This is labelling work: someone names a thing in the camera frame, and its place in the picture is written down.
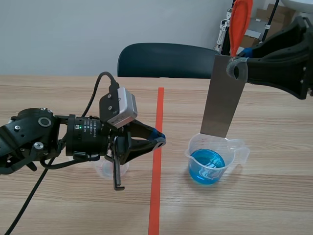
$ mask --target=white wall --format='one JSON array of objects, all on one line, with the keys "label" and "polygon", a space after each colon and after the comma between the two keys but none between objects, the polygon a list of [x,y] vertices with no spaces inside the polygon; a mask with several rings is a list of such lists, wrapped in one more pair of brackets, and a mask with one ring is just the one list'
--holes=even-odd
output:
[{"label": "white wall", "polygon": [[133,43],[212,48],[232,0],[1,0],[0,74],[117,74]]}]

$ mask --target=measuring cup handle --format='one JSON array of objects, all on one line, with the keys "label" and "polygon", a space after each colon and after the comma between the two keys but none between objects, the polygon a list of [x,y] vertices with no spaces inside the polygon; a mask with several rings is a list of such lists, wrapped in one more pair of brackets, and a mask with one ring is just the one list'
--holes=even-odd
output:
[{"label": "measuring cup handle", "polygon": [[239,158],[240,164],[245,164],[250,155],[250,149],[246,146],[239,147],[235,150],[236,158]]}]

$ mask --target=dark blue chair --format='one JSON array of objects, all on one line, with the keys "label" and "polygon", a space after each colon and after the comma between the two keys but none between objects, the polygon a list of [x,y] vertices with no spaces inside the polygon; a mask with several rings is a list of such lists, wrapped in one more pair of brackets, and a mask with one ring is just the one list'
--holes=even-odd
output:
[{"label": "dark blue chair", "polygon": [[118,59],[119,77],[211,78],[215,55],[202,47],[170,43],[138,43]]}]

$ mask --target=table surface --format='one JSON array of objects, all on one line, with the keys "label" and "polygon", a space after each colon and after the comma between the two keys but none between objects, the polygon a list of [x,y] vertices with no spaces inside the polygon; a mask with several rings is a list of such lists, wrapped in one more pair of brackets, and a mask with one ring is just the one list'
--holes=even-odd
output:
[{"label": "table surface", "polygon": [[[18,111],[48,107],[81,114],[96,77],[0,76],[0,125]],[[165,88],[160,235],[308,235],[313,231],[313,100],[247,84],[229,129],[251,149],[244,166],[227,169],[202,187],[184,156],[200,131],[209,80],[117,78],[136,96],[138,120],[155,125],[158,87]],[[104,79],[89,114],[108,92]],[[91,163],[50,170],[13,235],[147,235],[153,154],[130,162],[124,191],[99,178]],[[66,161],[61,155],[57,162]],[[42,167],[0,176],[3,235],[37,181]]]}]

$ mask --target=empty measuring cup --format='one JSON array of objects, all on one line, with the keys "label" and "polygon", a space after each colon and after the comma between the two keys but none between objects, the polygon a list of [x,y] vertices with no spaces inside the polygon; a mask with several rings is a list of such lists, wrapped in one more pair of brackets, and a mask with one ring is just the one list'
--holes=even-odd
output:
[{"label": "empty measuring cup", "polygon": [[191,138],[185,151],[189,158],[189,174],[195,181],[206,185],[219,181],[235,158],[238,158],[240,164],[245,164],[249,154],[250,149],[243,140],[204,134],[196,134]]},{"label": "empty measuring cup", "polygon": [[[93,162],[96,172],[101,178],[104,179],[113,179],[113,163],[101,158],[100,160]],[[120,166],[120,175],[123,176],[126,174],[126,171],[129,168],[129,162]]]}]

